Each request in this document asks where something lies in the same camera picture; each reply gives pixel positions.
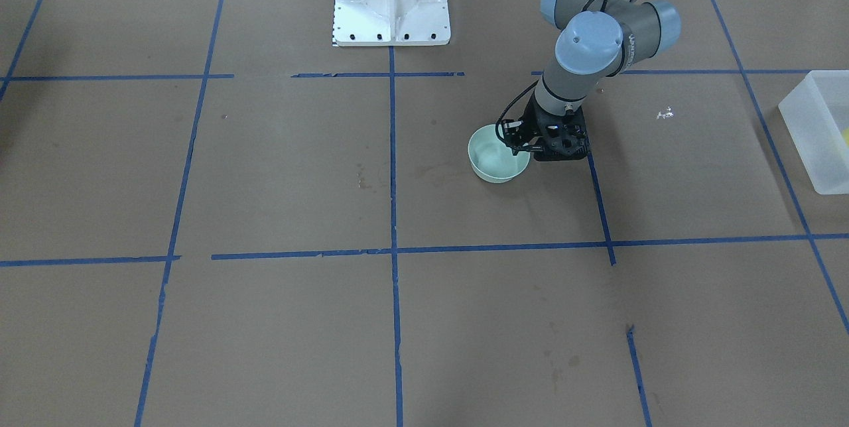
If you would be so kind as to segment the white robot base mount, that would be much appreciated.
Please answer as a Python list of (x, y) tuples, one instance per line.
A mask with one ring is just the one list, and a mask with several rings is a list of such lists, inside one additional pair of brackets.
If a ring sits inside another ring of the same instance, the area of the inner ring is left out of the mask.
[(448, 0), (334, 0), (337, 47), (444, 46), (451, 37)]

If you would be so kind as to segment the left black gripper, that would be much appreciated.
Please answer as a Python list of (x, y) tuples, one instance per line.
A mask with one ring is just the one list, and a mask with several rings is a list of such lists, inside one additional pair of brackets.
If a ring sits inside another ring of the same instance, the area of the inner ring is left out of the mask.
[(582, 109), (567, 109), (564, 115), (545, 111), (534, 97), (529, 98), (518, 119), (496, 122), (496, 137), (513, 155), (531, 153), (539, 162), (568, 161), (590, 155), (590, 140)]

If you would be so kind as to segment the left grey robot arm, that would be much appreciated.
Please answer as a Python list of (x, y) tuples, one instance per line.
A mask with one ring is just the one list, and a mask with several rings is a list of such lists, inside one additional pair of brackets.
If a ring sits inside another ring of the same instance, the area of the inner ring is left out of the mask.
[(518, 119), (501, 115), (495, 136), (512, 155), (537, 161), (588, 157), (582, 104), (597, 83), (670, 49), (680, 38), (677, 8), (666, 1), (541, 0), (546, 22), (560, 35)]

